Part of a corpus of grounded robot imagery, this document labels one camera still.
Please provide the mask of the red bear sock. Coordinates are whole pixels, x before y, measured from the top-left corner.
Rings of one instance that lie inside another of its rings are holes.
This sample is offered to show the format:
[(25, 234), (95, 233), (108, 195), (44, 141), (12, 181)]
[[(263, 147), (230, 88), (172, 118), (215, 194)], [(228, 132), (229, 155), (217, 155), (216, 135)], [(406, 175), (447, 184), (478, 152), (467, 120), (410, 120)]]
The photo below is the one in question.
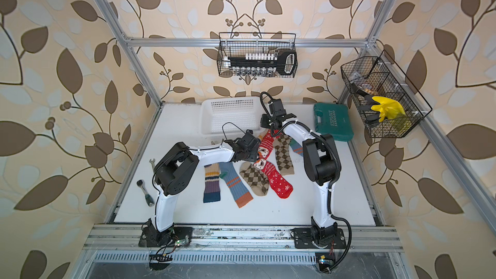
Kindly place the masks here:
[(276, 167), (268, 160), (259, 158), (254, 166), (260, 170), (269, 180), (269, 185), (281, 199), (288, 198), (293, 192), (293, 186), (285, 180), (277, 171)]
[(275, 138), (272, 137), (269, 130), (265, 130), (259, 135), (258, 139), (260, 140), (258, 157), (267, 159), (274, 149), (273, 142)]

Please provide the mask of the argyle brown sock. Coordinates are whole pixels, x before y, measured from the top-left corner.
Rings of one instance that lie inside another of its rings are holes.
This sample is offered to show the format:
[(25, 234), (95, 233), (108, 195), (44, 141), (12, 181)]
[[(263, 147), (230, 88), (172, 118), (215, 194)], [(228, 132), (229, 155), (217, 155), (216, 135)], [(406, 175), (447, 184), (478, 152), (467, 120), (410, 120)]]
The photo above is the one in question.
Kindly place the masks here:
[(285, 134), (281, 134), (273, 141), (276, 165), (282, 176), (287, 176), (295, 173), (291, 155), (289, 153), (290, 143), (291, 138)]
[(244, 162), (240, 168), (240, 176), (257, 196), (266, 196), (270, 184), (267, 176), (258, 170), (252, 163)]

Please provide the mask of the white plastic basket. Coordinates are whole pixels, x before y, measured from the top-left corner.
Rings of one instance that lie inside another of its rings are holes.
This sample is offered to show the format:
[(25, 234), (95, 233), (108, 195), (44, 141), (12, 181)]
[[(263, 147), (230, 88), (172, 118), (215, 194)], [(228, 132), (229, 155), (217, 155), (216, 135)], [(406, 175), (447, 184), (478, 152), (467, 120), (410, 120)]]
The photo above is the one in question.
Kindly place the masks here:
[(200, 108), (200, 132), (206, 136), (258, 132), (263, 113), (259, 97), (208, 99)]

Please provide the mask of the beige purple striped sock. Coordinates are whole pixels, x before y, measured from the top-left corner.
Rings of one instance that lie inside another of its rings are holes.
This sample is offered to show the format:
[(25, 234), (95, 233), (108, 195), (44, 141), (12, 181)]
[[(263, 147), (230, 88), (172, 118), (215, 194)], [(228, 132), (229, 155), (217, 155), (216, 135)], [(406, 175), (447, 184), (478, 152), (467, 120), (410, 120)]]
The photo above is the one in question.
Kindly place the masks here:
[(203, 202), (213, 203), (221, 200), (220, 195), (220, 168), (218, 164), (206, 165), (205, 171), (205, 189)]

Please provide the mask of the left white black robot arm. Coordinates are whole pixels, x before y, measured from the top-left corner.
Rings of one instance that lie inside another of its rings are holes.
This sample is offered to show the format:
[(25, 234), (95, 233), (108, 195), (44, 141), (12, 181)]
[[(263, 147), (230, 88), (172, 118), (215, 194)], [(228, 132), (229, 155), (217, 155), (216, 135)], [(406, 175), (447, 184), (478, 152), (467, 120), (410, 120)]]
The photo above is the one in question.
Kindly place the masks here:
[(154, 168), (152, 184), (158, 191), (158, 199), (149, 220), (151, 231), (160, 235), (173, 226), (178, 195), (189, 185), (198, 167), (238, 161), (254, 163), (258, 159), (260, 143), (251, 130), (241, 138), (205, 147), (175, 143)]

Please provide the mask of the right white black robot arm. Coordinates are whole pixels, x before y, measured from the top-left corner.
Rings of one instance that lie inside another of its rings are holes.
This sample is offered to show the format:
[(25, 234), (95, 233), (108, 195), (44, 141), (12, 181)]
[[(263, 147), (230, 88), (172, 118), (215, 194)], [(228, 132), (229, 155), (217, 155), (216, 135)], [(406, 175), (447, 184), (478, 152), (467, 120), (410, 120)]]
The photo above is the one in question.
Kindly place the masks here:
[(285, 134), (302, 147), (304, 170), (315, 184), (315, 209), (311, 217), (310, 235), (318, 247), (325, 247), (338, 236), (338, 222), (347, 221), (335, 215), (335, 186), (340, 178), (342, 165), (334, 138), (313, 131), (298, 118), (286, 111), (281, 99), (260, 99), (264, 113), (261, 126), (269, 129), (272, 137)]

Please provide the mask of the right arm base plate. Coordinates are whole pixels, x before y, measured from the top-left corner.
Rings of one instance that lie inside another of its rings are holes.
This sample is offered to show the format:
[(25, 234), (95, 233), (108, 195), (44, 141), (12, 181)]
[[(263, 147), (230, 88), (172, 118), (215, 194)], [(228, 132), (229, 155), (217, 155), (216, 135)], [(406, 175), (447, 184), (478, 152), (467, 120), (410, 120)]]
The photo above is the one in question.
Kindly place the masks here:
[(290, 232), (297, 249), (345, 249), (344, 232), (338, 227), (295, 228)]

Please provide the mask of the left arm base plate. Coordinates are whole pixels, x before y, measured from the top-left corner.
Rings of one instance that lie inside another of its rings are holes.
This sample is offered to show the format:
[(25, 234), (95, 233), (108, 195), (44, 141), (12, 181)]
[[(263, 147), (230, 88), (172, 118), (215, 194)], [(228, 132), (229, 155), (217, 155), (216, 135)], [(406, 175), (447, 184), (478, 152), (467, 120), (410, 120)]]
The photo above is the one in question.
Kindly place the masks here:
[(139, 247), (185, 247), (191, 243), (192, 227), (169, 227), (158, 232), (153, 225), (142, 229)]

